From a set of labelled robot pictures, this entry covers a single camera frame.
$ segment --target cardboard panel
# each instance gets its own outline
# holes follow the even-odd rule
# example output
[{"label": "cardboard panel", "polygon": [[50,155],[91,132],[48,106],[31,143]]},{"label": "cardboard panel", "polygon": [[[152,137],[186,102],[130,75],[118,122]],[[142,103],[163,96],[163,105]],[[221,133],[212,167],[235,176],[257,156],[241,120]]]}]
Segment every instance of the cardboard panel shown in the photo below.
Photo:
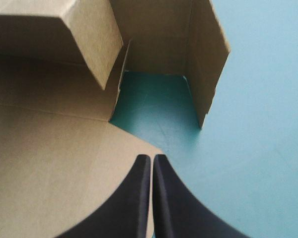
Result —
[{"label": "cardboard panel", "polygon": [[109,74],[123,45],[109,0],[77,0],[63,16],[85,62],[105,89]]},{"label": "cardboard panel", "polygon": [[0,0],[2,15],[60,17],[76,0]]},{"label": "cardboard panel", "polygon": [[0,56],[0,104],[109,121],[117,103],[127,59],[121,50],[106,90],[84,65]]},{"label": "cardboard panel", "polygon": [[[0,105],[0,237],[51,238],[97,209],[155,147],[115,126]],[[152,213],[149,233],[152,234]]]},{"label": "cardboard panel", "polygon": [[200,126],[208,113],[229,45],[209,0],[193,0],[186,76]]},{"label": "cardboard panel", "polygon": [[111,0],[125,42],[133,38],[127,69],[184,74],[190,0]]},{"label": "cardboard panel", "polygon": [[86,63],[104,90],[122,45],[109,0],[0,0],[0,54]]},{"label": "cardboard panel", "polygon": [[84,63],[60,18],[0,15],[0,54]]}]

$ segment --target teal floor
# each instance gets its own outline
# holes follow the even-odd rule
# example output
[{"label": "teal floor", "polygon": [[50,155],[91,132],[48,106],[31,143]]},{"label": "teal floor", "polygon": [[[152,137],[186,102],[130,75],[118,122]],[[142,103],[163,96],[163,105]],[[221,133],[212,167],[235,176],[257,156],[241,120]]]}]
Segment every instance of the teal floor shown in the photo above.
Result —
[{"label": "teal floor", "polygon": [[183,77],[127,72],[111,122],[161,148],[192,192],[235,228],[298,238],[298,119],[276,130],[270,117],[265,124],[248,111],[231,114],[228,103],[215,102],[201,131]]}]

